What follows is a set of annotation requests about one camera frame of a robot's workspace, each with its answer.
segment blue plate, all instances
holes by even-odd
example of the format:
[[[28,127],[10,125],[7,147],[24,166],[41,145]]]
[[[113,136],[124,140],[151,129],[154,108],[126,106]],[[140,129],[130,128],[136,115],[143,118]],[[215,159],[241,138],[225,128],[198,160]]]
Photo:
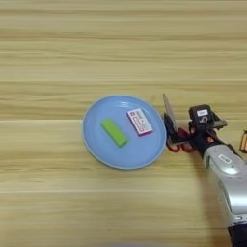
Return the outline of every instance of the blue plate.
[[[153,133],[139,137],[127,111],[141,108]],[[128,142],[119,148],[100,123],[112,119],[127,136]],[[165,149],[166,129],[158,112],[145,101],[133,96],[109,96],[97,101],[86,113],[82,125],[83,139],[90,153],[102,163],[123,170],[150,165]]]

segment green block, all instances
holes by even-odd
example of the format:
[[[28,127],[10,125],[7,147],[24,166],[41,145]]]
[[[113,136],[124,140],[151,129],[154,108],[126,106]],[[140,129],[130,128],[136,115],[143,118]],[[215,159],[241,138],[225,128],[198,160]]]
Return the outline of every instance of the green block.
[[[108,135],[113,139],[113,141],[122,147],[127,143],[127,138],[123,132],[114,124],[110,119],[106,119],[101,123],[101,126],[108,133]]]

